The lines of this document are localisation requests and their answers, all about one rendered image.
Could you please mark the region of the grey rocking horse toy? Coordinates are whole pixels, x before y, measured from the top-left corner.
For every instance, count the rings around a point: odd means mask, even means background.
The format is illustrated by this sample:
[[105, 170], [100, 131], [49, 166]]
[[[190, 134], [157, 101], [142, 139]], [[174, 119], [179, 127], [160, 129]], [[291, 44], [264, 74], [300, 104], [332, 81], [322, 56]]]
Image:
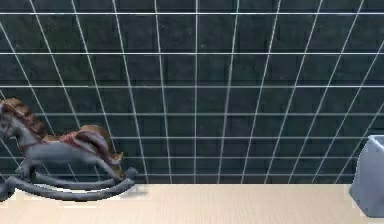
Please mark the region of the grey rocking horse toy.
[[[0, 100], [0, 139], [15, 137], [23, 160], [16, 174], [0, 184], [0, 201], [17, 189], [62, 201], [87, 202], [119, 195], [135, 185], [137, 170], [120, 168], [123, 155], [112, 148], [110, 134], [98, 125], [83, 125], [61, 136], [48, 135], [32, 110], [16, 98]], [[36, 170], [44, 164], [80, 163], [102, 168], [103, 181], [65, 181]]]

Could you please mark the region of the pale blue bin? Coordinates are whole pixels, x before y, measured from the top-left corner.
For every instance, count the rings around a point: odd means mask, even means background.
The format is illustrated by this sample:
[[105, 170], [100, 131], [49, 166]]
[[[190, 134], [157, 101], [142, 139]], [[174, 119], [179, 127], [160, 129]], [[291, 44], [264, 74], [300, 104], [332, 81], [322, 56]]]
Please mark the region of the pale blue bin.
[[384, 218], [384, 135], [368, 137], [349, 194], [367, 217]]

